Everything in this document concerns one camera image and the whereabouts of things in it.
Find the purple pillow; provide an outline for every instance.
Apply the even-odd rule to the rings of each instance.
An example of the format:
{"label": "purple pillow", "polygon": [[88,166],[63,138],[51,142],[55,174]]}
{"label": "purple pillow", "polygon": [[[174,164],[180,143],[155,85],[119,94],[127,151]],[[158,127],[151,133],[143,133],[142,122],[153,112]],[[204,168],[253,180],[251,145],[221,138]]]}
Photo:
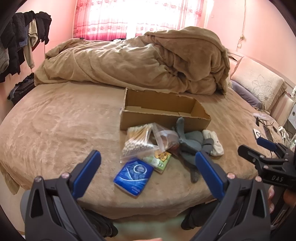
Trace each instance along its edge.
{"label": "purple pillow", "polygon": [[241,86],[238,82],[231,80],[232,89],[239,94],[246,102],[248,102],[251,106],[257,107],[258,109],[262,108],[261,101],[250,91],[248,91],[245,87]]}

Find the floor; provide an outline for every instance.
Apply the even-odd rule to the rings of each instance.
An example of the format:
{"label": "floor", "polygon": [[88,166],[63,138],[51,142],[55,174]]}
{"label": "floor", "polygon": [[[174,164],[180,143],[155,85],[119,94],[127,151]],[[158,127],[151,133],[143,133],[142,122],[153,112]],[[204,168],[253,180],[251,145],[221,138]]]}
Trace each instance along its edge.
{"label": "floor", "polygon": [[[7,188],[3,176],[0,174],[0,205],[14,227],[24,232],[25,225],[20,214],[20,200],[24,190],[21,188],[16,195],[12,195]],[[161,237],[163,241],[185,241],[190,240],[198,231],[184,231],[180,224],[184,214],[166,221],[133,221],[124,223],[114,223],[119,234],[114,238],[107,238],[108,241],[132,241],[139,239],[151,239]]]}

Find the pillow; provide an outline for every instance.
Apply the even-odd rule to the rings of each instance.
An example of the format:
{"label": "pillow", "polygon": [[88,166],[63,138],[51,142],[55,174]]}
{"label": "pillow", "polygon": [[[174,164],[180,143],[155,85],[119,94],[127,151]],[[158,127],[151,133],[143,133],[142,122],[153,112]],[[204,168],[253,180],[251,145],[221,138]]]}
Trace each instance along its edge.
{"label": "pillow", "polygon": [[283,126],[294,106],[294,100],[284,92],[271,110],[270,116],[276,120],[279,126]]}
{"label": "pillow", "polygon": [[287,88],[283,78],[245,56],[237,62],[231,79],[256,96],[269,112]]}
{"label": "pillow", "polygon": [[257,107],[258,109],[262,108],[262,103],[255,96],[252,95],[250,91],[242,87],[239,83],[232,81],[232,89],[239,94],[246,102],[251,106]]}

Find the pink wall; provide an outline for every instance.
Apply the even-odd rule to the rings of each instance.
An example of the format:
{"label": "pink wall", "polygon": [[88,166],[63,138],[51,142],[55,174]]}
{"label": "pink wall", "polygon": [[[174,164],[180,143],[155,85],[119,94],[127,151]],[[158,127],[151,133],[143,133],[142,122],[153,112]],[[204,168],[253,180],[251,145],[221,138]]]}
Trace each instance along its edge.
{"label": "pink wall", "polygon": [[[73,17],[76,0],[28,0],[22,5],[18,12],[33,10],[51,15],[52,23],[49,30],[49,43],[45,46],[45,52],[57,46],[59,43],[72,38]],[[44,60],[44,43],[40,43],[33,51],[35,68]],[[21,65],[21,74],[8,75],[4,83],[0,83],[0,123],[12,108],[12,102],[7,100],[7,96],[16,83],[22,81],[31,70],[26,62]]]}
{"label": "pink wall", "polygon": [[[236,50],[243,19],[244,0],[215,0],[207,28],[226,48]],[[296,84],[296,37],[270,1],[247,0],[244,36],[238,52],[269,65]]]}

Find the open cardboard box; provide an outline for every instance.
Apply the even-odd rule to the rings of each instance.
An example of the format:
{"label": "open cardboard box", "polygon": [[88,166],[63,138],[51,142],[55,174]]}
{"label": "open cardboard box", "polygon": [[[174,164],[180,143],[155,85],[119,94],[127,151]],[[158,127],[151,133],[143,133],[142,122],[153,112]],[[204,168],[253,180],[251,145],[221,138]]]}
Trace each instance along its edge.
{"label": "open cardboard box", "polygon": [[171,129],[181,116],[185,119],[185,132],[202,131],[211,121],[203,106],[192,97],[126,88],[120,129],[126,131],[131,126],[152,122]]}

